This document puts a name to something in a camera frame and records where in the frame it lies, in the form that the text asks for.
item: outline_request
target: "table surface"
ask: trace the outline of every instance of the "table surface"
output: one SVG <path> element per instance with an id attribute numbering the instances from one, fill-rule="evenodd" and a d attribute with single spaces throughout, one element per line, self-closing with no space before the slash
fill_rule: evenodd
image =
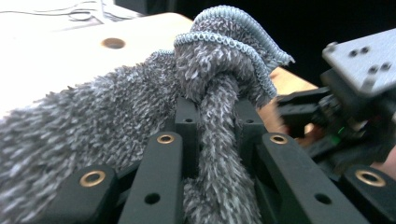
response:
<path id="1" fill-rule="evenodd" d="M 50 91 L 91 81 L 121 65 L 143 62 L 155 50 L 172 49 L 175 36 L 187 33 L 191 24 L 181 15 L 164 13 L 57 33 L 2 37 L 0 118 Z M 124 48 L 107 48 L 103 44 L 107 38 L 121 39 Z M 315 88 L 282 68 L 271 78 L 279 94 Z"/>

